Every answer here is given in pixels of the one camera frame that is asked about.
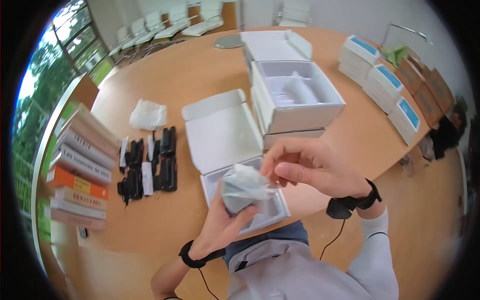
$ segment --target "black cable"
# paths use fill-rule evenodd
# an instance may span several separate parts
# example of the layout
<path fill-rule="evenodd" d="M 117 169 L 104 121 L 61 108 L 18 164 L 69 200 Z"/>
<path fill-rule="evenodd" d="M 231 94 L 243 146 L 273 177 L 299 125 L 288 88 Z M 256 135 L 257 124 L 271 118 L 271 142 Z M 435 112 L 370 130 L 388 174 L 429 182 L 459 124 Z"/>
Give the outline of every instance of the black cable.
<path fill-rule="evenodd" d="M 204 283 L 205 283 L 205 286 L 207 287 L 208 292 L 209 292 L 210 294 L 212 294 L 212 296 L 214 296 L 216 300 L 219 300 L 219 299 L 215 296 L 215 294 L 212 293 L 212 292 L 210 291 L 210 289 L 208 288 L 208 284 L 207 284 L 207 282 L 205 281 L 205 277 L 204 277 L 204 274 L 202 273 L 202 271 L 201 271 L 200 269 L 198 269 L 198 270 L 200 271 L 200 274 L 202 274 L 202 278 L 203 278 L 203 280 L 204 280 Z"/>
<path fill-rule="evenodd" d="M 345 219 L 343 219 L 342 228 L 340 228 L 340 232 L 338 233 L 338 235 L 336 236 L 336 238 L 334 238 L 333 241 L 331 241 L 330 243 L 328 243 L 328 244 L 325 246 L 324 250 L 322 251 L 322 255 L 320 255 L 319 261 L 322 260 L 322 257 L 323 257 L 323 255 L 324 255 L 325 249 L 326 249 L 328 246 L 330 246 L 336 239 L 338 239 L 338 237 L 339 237 L 340 234 L 342 233 L 342 230 L 343 230 L 343 226 L 344 226 L 344 225 L 345 225 Z"/>

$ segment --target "dark hair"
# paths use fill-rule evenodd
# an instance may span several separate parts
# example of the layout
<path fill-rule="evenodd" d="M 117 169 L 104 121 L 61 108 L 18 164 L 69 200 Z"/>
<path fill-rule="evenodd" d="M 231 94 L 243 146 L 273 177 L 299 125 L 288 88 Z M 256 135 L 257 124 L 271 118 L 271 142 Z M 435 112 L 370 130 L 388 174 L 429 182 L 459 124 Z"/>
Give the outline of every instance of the dark hair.
<path fill-rule="evenodd" d="M 455 104 L 453 106 L 453 113 L 456 113 L 458 115 L 458 118 L 462 122 L 460 125 L 460 128 L 458 129 L 458 138 L 461 138 L 462 135 L 465 133 L 465 128 L 467 127 L 467 114 L 465 113 L 465 109 L 463 106 L 460 105 L 460 103 Z"/>

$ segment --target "person's right hand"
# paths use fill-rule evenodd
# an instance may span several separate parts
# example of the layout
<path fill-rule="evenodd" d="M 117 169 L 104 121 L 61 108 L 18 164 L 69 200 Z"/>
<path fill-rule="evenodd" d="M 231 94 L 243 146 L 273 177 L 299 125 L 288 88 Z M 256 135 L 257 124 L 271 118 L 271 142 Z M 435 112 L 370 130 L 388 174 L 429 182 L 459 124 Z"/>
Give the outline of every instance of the person's right hand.
<path fill-rule="evenodd" d="M 325 195 L 366 197 L 368 182 L 341 161 L 320 139 L 279 139 L 265 154 L 260 174 L 283 187 L 288 182 L 313 186 Z"/>

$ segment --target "blue shorts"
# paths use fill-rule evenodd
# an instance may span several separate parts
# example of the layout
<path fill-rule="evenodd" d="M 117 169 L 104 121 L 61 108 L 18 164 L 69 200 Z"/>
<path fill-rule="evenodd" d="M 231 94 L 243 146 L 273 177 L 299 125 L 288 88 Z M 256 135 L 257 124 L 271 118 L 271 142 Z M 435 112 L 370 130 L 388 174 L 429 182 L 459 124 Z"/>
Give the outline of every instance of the blue shorts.
<path fill-rule="evenodd" d="M 297 221 L 255 237 L 235 241 L 225 248 L 227 253 L 222 258 L 228 266 L 228 262 L 235 254 L 264 240 L 297 240 L 308 246 L 308 233 L 302 222 Z"/>

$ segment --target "window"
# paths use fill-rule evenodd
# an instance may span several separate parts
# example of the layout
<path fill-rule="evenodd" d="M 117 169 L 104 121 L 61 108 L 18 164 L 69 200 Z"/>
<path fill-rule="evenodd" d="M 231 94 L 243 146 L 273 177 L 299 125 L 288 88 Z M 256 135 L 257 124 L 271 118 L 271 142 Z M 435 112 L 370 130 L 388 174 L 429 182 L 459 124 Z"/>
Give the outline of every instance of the window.
<path fill-rule="evenodd" d="M 29 236 L 32 236 L 30 203 L 36 151 L 50 115 L 75 77 L 88 73 L 98 85 L 112 68 L 86 2 L 70 1 L 52 19 L 32 55 L 13 118 L 14 184 Z M 43 174 L 48 172 L 50 157 L 51 153 L 47 154 Z M 43 211 L 46 205 L 47 199 L 38 204 L 38 229 L 40 238 L 50 240 L 50 221 L 44 218 Z"/>

